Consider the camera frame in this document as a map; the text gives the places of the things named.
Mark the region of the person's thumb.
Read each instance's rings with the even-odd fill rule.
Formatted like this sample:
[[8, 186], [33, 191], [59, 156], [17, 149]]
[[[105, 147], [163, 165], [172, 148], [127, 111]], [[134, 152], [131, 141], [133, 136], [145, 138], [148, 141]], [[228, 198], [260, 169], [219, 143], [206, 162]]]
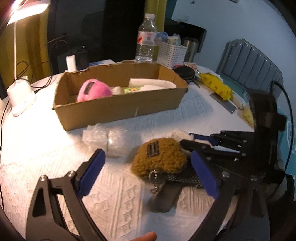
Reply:
[[155, 232], [148, 232], [141, 237], [137, 237], [131, 241], [156, 241], [157, 234]]

